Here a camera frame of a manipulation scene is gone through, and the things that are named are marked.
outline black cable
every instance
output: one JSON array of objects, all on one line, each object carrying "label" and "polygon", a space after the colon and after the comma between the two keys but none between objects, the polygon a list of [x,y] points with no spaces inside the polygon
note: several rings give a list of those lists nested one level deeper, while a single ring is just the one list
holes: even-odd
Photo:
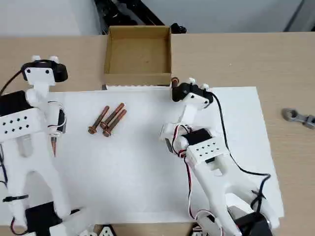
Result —
[{"label": "black cable", "polygon": [[3,177],[4,177],[4,181],[0,180],[0,183],[3,183],[5,185],[5,187],[7,187],[8,175],[6,174],[6,169],[5,169],[5,166],[4,166],[4,158],[1,156],[1,154],[0,154],[0,164],[1,164],[0,166],[2,168]]},{"label": "black cable", "polygon": [[19,70],[18,72],[16,72],[15,75],[13,75],[13,77],[11,79],[8,80],[8,82],[6,82],[6,84],[3,86],[3,88],[0,90],[0,96],[2,96],[3,92],[5,91],[6,87],[8,87],[8,85],[19,75],[22,73],[22,70]]},{"label": "black cable", "polygon": [[14,231],[14,221],[15,221],[15,218],[13,217],[12,218],[12,221],[11,221],[11,224],[10,224],[10,230],[11,232],[14,234],[14,235],[17,235],[17,236],[21,236],[21,235],[26,235],[28,233],[27,230],[25,230],[23,233],[17,233]]},{"label": "black cable", "polygon": [[212,93],[212,92],[209,92],[214,98],[215,100],[217,101],[217,104],[218,104],[218,107],[219,107],[219,111],[220,111],[220,118],[221,118],[221,125],[222,125],[222,130],[223,130],[223,135],[224,135],[224,141],[225,141],[225,146],[226,148],[229,150],[230,152],[230,156],[231,158],[233,159],[234,163],[237,165],[237,167],[244,173],[246,174],[250,174],[250,175],[254,175],[254,176],[265,176],[265,178],[262,180],[261,184],[260,184],[260,187],[259,187],[259,191],[258,193],[255,192],[255,191],[252,191],[253,193],[255,193],[257,195],[257,197],[252,201],[251,203],[251,208],[254,206],[254,204],[256,202],[258,202],[258,206],[257,206],[257,210],[256,212],[260,212],[260,209],[261,209],[261,203],[262,203],[262,198],[265,198],[264,195],[262,194],[262,190],[263,190],[263,187],[264,187],[264,184],[265,182],[270,179],[271,175],[270,174],[265,174],[265,173],[256,173],[256,172],[251,172],[251,171],[247,171],[245,169],[243,169],[242,167],[239,166],[239,164],[235,161],[234,157],[232,156],[231,154],[231,151],[228,147],[228,143],[227,143],[227,136],[226,136],[226,130],[225,130],[225,125],[224,125],[224,119],[223,119],[223,112],[222,112],[222,107],[221,107],[221,104],[220,104],[220,101],[218,99],[218,97]]}]

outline white wall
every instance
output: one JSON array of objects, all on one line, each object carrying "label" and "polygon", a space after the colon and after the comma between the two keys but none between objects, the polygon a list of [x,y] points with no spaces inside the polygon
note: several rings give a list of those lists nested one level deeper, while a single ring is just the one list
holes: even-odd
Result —
[{"label": "white wall", "polygon": [[301,2],[301,0],[142,1],[166,25],[177,22],[192,33],[283,31]]},{"label": "white wall", "polygon": [[[188,32],[283,31],[301,0],[142,0]],[[99,34],[93,0],[0,0],[0,36]]]},{"label": "white wall", "polygon": [[0,36],[99,34],[93,0],[0,0]]}]

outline copper screw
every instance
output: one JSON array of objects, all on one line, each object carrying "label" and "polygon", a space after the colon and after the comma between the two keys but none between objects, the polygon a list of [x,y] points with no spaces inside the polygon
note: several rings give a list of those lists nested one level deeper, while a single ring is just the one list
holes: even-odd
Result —
[{"label": "copper screw", "polygon": [[109,137],[111,136],[111,132],[113,130],[113,128],[118,124],[118,122],[124,117],[124,115],[127,113],[127,111],[125,109],[122,110],[122,112],[120,112],[120,114],[117,116],[116,119],[114,119],[114,121],[109,125],[109,127],[107,129],[104,129],[103,131],[103,135],[105,137]]},{"label": "copper screw", "polygon": [[90,134],[95,134],[96,128],[98,127],[99,123],[102,121],[102,119],[104,118],[105,114],[107,113],[107,111],[109,110],[109,106],[104,107],[104,110],[102,111],[102,113],[98,116],[98,118],[96,119],[96,121],[94,122],[94,124],[92,126],[89,126],[89,130],[88,132]]},{"label": "copper screw", "polygon": [[56,156],[56,145],[57,145],[57,138],[52,137],[51,138],[51,146],[53,147],[53,153]]},{"label": "copper screw", "polygon": [[171,79],[171,87],[172,87],[172,88],[177,87],[178,83],[179,83],[179,79],[178,79],[177,77],[173,77],[173,78]]},{"label": "copper screw", "polygon": [[113,111],[112,114],[109,115],[109,117],[105,120],[102,121],[100,123],[100,127],[105,130],[107,129],[109,126],[108,124],[113,120],[113,118],[118,114],[118,112],[124,107],[124,103],[119,104],[119,106]]}]

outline bolt head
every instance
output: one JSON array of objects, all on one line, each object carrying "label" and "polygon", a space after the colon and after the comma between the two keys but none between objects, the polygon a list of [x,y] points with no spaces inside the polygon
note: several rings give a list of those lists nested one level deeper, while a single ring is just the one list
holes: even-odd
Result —
[{"label": "bolt head", "polygon": [[105,129],[108,128],[108,125],[105,124],[104,122],[101,122],[99,126],[100,126],[103,130],[105,130]]},{"label": "bolt head", "polygon": [[94,127],[90,126],[89,129],[88,129],[88,132],[90,134],[95,134],[97,131],[96,131],[96,129]]},{"label": "bolt head", "polygon": [[111,132],[110,132],[109,130],[105,129],[105,130],[103,131],[103,135],[104,135],[105,137],[110,137],[112,134],[111,134]]}]

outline cardboard box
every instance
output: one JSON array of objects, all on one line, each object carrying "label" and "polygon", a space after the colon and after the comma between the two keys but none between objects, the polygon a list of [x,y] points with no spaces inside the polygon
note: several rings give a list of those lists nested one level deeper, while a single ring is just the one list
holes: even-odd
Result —
[{"label": "cardboard box", "polygon": [[111,26],[105,83],[168,85],[171,80],[171,30],[168,26]]}]

